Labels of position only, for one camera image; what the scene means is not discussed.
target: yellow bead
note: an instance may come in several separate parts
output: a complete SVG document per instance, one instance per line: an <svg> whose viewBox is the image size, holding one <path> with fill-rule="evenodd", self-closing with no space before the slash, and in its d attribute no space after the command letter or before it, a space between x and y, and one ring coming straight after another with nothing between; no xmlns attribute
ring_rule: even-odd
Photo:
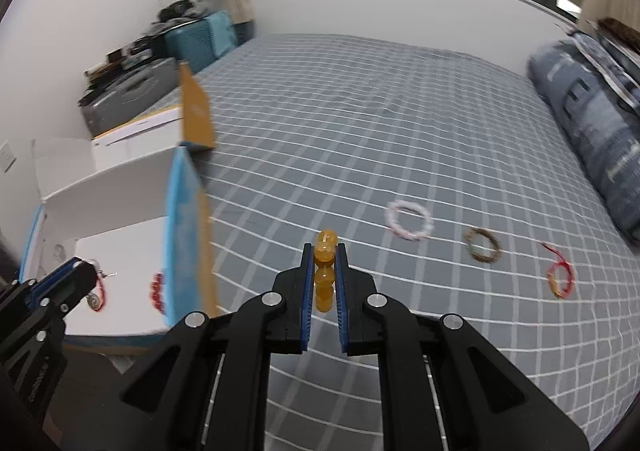
<svg viewBox="0 0 640 451"><path fill-rule="evenodd" d="M318 267L327 267L334 264L335 245L318 242L314 247L314 261Z"/></svg>
<svg viewBox="0 0 640 451"><path fill-rule="evenodd" d="M329 245L338 245L338 235L331 229L325 229L320 231L318 235L318 241L321 243L328 243Z"/></svg>
<svg viewBox="0 0 640 451"><path fill-rule="evenodd" d="M334 296L334 286L329 285L316 285L316 299L322 299L326 301L330 297Z"/></svg>
<svg viewBox="0 0 640 451"><path fill-rule="evenodd" d="M316 308L322 312L327 313L331 310L331 307L334 305L334 296L332 295L329 299L322 299L321 297L316 296Z"/></svg>
<svg viewBox="0 0 640 451"><path fill-rule="evenodd" d="M330 265L322 265L322 267L318 267L318 270L314 274L314 281L316 282L316 285L325 285L327 283L329 285L332 284L335 281L334 268Z"/></svg>

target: open box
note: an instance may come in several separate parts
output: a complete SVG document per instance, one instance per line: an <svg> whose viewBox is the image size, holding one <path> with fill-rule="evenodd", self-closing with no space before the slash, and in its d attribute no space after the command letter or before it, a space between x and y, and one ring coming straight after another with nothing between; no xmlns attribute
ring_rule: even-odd
<svg viewBox="0 0 640 451"><path fill-rule="evenodd" d="M188 100L183 98L182 109ZM208 103L206 108L211 128ZM144 134L136 133L141 145ZM209 147L191 139L183 142ZM20 279L41 280L73 256L96 260L105 274L115 274L104 279L104 307L95 312L81 301L66 316L65 341L130 353L153 344L188 312L217 315L209 205L184 145L133 158L129 153L117 164L104 163L102 153L89 141L71 139L34 148L38 185L47 194ZM105 168L99 170L100 164ZM164 314L150 298L158 272Z"/></svg>

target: gray case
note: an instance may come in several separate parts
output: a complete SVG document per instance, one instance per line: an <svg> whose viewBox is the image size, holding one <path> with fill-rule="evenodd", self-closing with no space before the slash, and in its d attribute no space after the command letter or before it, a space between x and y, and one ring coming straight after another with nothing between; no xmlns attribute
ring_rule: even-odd
<svg viewBox="0 0 640 451"><path fill-rule="evenodd" d="M82 116L93 137L129 122L178 85L175 59L161 59L124 81L115 82L92 103L82 106Z"/></svg>

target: bed sheet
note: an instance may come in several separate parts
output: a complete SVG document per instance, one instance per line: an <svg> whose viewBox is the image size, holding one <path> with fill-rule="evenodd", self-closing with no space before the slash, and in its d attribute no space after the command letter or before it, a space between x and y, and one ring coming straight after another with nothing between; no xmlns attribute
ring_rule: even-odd
<svg viewBox="0 0 640 451"><path fill-rule="evenodd" d="M469 320L592 447L623 416L638 392L638 256L526 78L444 50L294 34L250 41L196 79L218 131L197 166L223 311L269 290L331 228L380 291ZM386 228L396 198L430 210L430 240ZM469 225L496 234L496 263L469 256ZM540 240L574 266L565 301ZM376 358L340 353L335 307L311 328L302 357L271 361L266 448L381 450Z"/></svg>

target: wall outlet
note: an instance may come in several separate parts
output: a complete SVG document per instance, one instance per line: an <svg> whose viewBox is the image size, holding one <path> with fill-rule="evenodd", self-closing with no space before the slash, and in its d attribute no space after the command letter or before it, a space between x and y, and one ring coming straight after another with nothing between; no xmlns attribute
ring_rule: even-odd
<svg viewBox="0 0 640 451"><path fill-rule="evenodd" d="M6 173L14 165L15 156L14 152L9 147L9 141L6 140L0 145L0 170Z"/></svg>

